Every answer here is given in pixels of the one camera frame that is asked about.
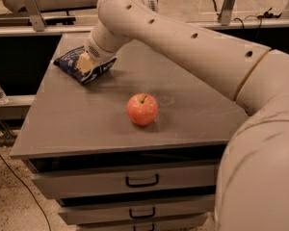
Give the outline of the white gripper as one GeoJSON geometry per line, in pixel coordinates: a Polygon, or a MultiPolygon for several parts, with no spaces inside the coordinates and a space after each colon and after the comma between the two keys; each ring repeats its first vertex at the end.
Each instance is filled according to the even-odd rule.
{"type": "Polygon", "coordinates": [[[100,48],[92,34],[85,40],[84,43],[85,51],[79,56],[76,64],[76,68],[83,74],[87,74],[95,67],[95,62],[103,64],[109,62],[115,57],[115,53],[107,52],[100,48]]]}

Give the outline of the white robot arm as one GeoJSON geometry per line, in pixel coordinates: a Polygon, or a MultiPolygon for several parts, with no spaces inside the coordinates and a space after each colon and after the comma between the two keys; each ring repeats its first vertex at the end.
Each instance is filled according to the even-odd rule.
{"type": "Polygon", "coordinates": [[[137,39],[250,116],[230,139],[217,180],[216,231],[289,231],[289,55],[166,18],[156,0],[98,0],[86,42],[97,63],[137,39]]]}

